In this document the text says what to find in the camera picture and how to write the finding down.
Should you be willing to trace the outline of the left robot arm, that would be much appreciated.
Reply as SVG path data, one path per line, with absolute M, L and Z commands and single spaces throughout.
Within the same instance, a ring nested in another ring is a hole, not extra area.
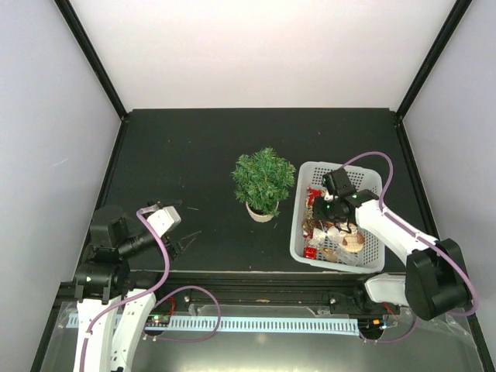
M 162 287 L 171 262 L 184 250 L 169 233 L 181 223 L 180 201 L 159 200 L 137 211 L 144 230 L 133 235 L 122 208 L 97 209 L 89 226 L 87 257 L 74 274 L 78 335 L 76 371 L 129 371 L 140 334 L 152 309 L 166 301 Z M 133 273 L 129 260 L 156 248 L 164 261 L 162 274 Z

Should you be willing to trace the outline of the small green christmas tree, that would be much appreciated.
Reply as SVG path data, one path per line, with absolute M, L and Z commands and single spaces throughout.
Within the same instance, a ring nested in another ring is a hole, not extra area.
M 279 203 L 288 198 L 295 185 L 295 172 L 295 166 L 272 147 L 243 154 L 231 173 L 236 199 L 255 222 L 269 222 L 278 216 Z

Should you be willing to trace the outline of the white plastic basket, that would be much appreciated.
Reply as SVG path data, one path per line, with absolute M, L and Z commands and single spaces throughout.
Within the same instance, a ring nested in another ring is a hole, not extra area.
M 298 171 L 298 181 L 295 188 L 293 219 L 291 224 L 291 238 L 289 252 L 292 258 L 301 264 L 317 267 L 321 270 L 343 271 L 353 274 L 370 274 L 383 270 L 385 260 L 384 244 L 366 230 L 360 232 L 364 236 L 363 249 L 358 253 L 344 253 L 335 263 L 328 261 L 322 254 L 317 253 L 315 258 L 305 256 L 305 234 L 302 225 L 305 219 L 307 189 L 323 187 L 322 175 L 340 168 L 339 164 L 308 161 L 303 163 Z

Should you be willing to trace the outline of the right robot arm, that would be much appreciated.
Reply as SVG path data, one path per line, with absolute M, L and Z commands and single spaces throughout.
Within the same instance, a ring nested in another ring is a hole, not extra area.
M 378 238 L 405 265 L 405 274 L 377 274 L 352 293 L 354 307 L 371 312 L 380 302 L 409 307 L 423 320 L 464 308 L 473 314 L 478 305 L 474 286 L 464 269 L 460 247 L 451 239 L 438 240 L 391 212 L 383 198 L 358 191 L 344 168 L 322 177 L 326 193 L 315 198 L 313 215 L 337 230 L 352 226 Z

